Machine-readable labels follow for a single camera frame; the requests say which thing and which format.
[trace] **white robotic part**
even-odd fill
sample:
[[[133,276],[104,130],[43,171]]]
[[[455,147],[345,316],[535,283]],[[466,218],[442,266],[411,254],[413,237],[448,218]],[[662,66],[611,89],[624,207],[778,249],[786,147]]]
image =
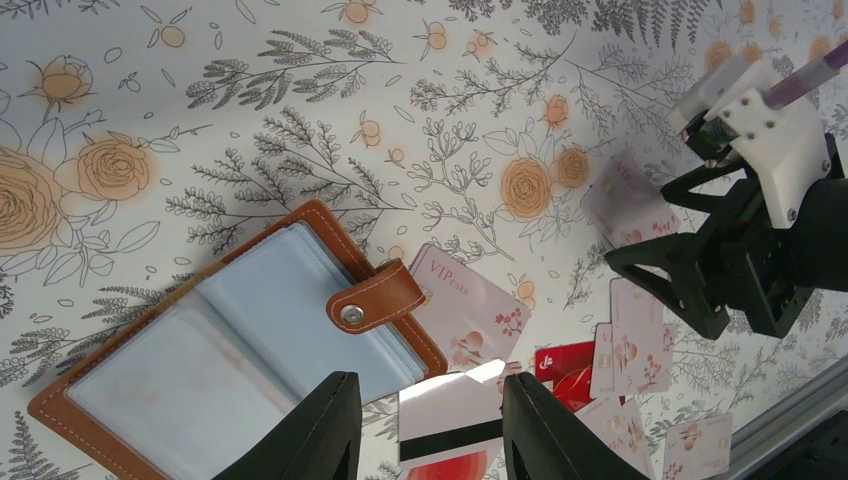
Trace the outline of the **white robotic part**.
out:
[[[746,91],[754,88],[764,92],[782,80],[780,74],[771,68],[771,65],[766,63],[765,60],[757,60],[748,65],[748,62],[742,57],[734,56],[732,58],[738,58],[745,62],[745,71],[732,84],[724,86],[724,94],[711,106],[710,111],[704,115],[704,120],[707,122],[714,120],[725,106],[739,98]]]
[[[701,77],[683,95],[666,116],[668,124],[675,132],[682,132],[693,118],[719,103],[722,96],[727,94],[728,89],[747,70],[748,62],[744,58],[739,56],[729,57],[715,70]]]
[[[807,190],[830,171],[818,111],[806,98],[772,110],[760,88],[749,88],[720,115],[739,133],[730,146],[757,173],[772,227],[791,228]]]

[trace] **purple rod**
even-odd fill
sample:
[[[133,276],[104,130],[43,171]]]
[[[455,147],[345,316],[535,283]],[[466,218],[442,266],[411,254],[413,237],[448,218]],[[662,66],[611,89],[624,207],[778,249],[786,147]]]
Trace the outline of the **purple rod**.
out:
[[[839,69],[848,64],[848,41],[834,48],[822,58],[811,61],[781,80],[763,94],[763,102],[779,110],[820,87],[839,75]]]

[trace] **metal snap button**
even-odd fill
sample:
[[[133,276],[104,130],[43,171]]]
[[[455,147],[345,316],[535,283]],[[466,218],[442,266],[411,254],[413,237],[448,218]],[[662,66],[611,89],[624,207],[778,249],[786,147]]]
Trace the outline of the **metal snap button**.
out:
[[[345,305],[341,313],[347,323],[359,323],[365,318],[365,312],[357,305]]]

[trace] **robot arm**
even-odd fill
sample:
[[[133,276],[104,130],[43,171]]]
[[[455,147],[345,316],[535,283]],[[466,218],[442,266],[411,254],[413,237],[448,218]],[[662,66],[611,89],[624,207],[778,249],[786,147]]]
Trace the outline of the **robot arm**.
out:
[[[845,63],[848,43],[783,80],[764,61],[731,57],[698,81],[668,121],[705,166],[662,193],[709,217],[696,233],[609,252],[610,267],[710,339],[727,326],[727,307],[755,332],[783,337],[815,288],[848,291],[848,183],[803,98]],[[739,169],[748,178],[723,197],[691,191]]]

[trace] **black mount bracket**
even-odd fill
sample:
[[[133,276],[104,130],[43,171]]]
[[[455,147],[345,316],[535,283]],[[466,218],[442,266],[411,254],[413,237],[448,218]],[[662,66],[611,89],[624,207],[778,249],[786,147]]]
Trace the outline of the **black mount bracket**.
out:
[[[825,139],[833,165],[829,178],[843,178],[835,140],[830,134]],[[740,169],[747,178],[723,197],[691,191]],[[814,288],[796,280],[789,231],[771,227],[753,170],[743,160],[711,169],[702,166],[666,184],[662,195],[669,203],[709,217],[696,233],[668,235],[607,253],[610,267],[654,295],[704,338],[715,340],[724,331],[730,320],[726,307],[744,311],[756,333],[786,336]]]

